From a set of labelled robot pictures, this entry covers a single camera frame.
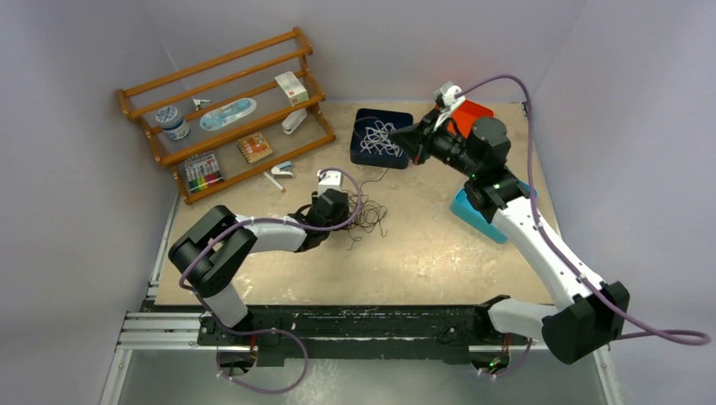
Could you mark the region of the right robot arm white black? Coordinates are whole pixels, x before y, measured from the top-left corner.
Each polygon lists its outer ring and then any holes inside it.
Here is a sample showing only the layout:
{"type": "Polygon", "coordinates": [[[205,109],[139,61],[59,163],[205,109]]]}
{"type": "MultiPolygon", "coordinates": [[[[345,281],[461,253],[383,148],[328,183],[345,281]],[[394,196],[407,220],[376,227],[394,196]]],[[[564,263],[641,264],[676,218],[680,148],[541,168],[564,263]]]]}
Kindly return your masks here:
{"type": "Polygon", "coordinates": [[[450,132],[439,116],[434,109],[388,138],[418,165],[434,157],[465,175],[469,204],[516,246],[553,301],[494,301],[476,317],[476,337],[484,343],[506,333],[537,339],[567,365],[616,340],[624,320],[615,311],[627,310],[628,289],[621,282],[606,283],[581,263],[532,209],[529,188],[507,167],[511,142],[506,126],[494,117],[481,117],[463,136],[450,132]]]}

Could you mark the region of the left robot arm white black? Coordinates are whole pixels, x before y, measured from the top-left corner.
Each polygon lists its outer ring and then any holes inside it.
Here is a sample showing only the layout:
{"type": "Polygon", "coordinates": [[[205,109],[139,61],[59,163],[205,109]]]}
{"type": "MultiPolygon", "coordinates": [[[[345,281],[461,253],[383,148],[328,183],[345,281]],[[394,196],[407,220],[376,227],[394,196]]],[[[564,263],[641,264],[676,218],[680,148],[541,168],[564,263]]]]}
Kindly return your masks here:
{"type": "Polygon", "coordinates": [[[167,257],[181,274],[180,285],[214,313],[220,336],[240,345],[252,333],[251,312],[232,286],[244,261],[251,254],[311,250],[352,217],[348,194],[334,189],[314,192],[310,204],[277,219],[253,219],[217,205],[171,246],[167,257]]]}

